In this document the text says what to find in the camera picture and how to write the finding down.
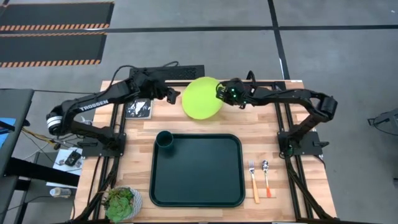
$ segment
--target wooden tabletop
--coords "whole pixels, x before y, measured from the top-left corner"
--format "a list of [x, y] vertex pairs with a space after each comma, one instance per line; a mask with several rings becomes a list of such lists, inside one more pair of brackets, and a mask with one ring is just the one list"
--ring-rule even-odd
[[[303, 83], [300, 80], [285, 82], [287, 88], [303, 88]], [[104, 90], [108, 85], [109, 82], [104, 81], [101, 89]], [[183, 92], [185, 87], [175, 87], [175, 89]], [[285, 162], [278, 156], [279, 145], [276, 133], [279, 127], [274, 104], [258, 107], [246, 106], [245, 110], [239, 109], [238, 106], [224, 105], [214, 117], [204, 121], [194, 121], [183, 112], [181, 99], [178, 97], [176, 105], [170, 105], [165, 100], [155, 100], [151, 119], [126, 121], [127, 146], [120, 160], [116, 186], [128, 185], [140, 191], [143, 206], [134, 221], [270, 222], [295, 220]], [[290, 105], [290, 108], [295, 123], [299, 123], [308, 115], [305, 108], [300, 105]], [[113, 105], [97, 108], [94, 125], [97, 127], [109, 126], [112, 109]], [[284, 114], [285, 128], [287, 128], [284, 107], [281, 106], [281, 109]], [[119, 109], [117, 121], [120, 120], [120, 117], [121, 109]], [[244, 202], [236, 208], [155, 206], [149, 198], [149, 180], [154, 139], [162, 130], [169, 130], [172, 133], [230, 133], [236, 135], [241, 140], [243, 147], [246, 187]], [[259, 204], [254, 202], [251, 176], [248, 170], [249, 159], [254, 159], [257, 170], [255, 176], [260, 196]], [[261, 171], [261, 162], [264, 159], [269, 161], [269, 185], [272, 198], [266, 197], [265, 177]], [[97, 158], [92, 157], [84, 161], [75, 197], [76, 215], [86, 207], [96, 160]], [[302, 156], [302, 160], [309, 191], [325, 211], [335, 217], [336, 212], [323, 164], [313, 156]], [[97, 170], [93, 192], [96, 192], [100, 173], [101, 165]], [[301, 214], [305, 217], [302, 194], [299, 189], [297, 192]], [[104, 217], [103, 207], [101, 207], [100, 217]]]

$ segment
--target potted plant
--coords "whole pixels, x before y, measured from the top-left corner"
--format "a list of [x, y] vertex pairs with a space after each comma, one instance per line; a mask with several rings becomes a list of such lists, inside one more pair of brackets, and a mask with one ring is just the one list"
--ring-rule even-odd
[[112, 222], [120, 222], [135, 217], [141, 207], [140, 193], [130, 187], [115, 187], [107, 192], [108, 196], [103, 201], [106, 216]]

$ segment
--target white bottle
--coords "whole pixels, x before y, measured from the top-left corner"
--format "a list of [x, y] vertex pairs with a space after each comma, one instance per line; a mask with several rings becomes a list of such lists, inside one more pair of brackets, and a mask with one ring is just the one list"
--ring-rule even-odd
[[72, 194], [72, 191], [70, 189], [63, 189], [60, 187], [56, 187], [50, 190], [50, 195], [53, 197], [64, 197], [68, 198]]

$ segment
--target green plate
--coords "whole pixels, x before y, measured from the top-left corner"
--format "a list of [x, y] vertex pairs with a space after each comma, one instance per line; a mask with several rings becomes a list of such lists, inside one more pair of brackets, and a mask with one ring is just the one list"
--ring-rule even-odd
[[207, 119], [216, 114], [223, 102], [216, 98], [219, 81], [211, 77], [201, 77], [191, 82], [182, 95], [182, 108], [194, 119]]

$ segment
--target gray floor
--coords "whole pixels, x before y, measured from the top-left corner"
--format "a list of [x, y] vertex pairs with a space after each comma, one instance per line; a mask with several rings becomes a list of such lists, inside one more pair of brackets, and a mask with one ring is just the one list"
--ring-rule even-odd
[[[281, 26], [398, 24], [394, 0], [274, 2]], [[122, 28], [271, 24], [267, 1], [261, 0], [117, 0], [111, 21], [111, 27]], [[398, 30], [281, 33], [291, 79], [302, 79], [307, 88], [334, 95], [339, 102], [335, 119], [318, 127], [321, 139], [331, 142], [325, 148], [325, 162], [338, 216], [396, 223], [398, 190], [392, 178], [398, 176], [398, 139], [369, 127], [366, 119], [398, 107]], [[172, 60], [182, 65], [204, 64], [206, 75], [216, 78], [243, 78], [248, 70], [258, 79], [282, 78], [271, 31], [110, 34], [100, 65], [2, 68], [0, 88], [97, 91], [101, 81], [110, 79], [120, 65], [154, 67]], [[119, 74], [119, 78], [126, 77], [127, 71]], [[36, 93], [28, 115], [31, 129], [48, 134], [46, 113], [74, 97]], [[35, 146], [21, 136], [14, 157], [23, 158], [33, 151]], [[11, 206], [19, 203], [19, 197], [14, 194]], [[32, 203], [24, 223], [65, 221], [71, 207], [66, 202], [56, 206]], [[5, 223], [11, 223], [13, 211]]]

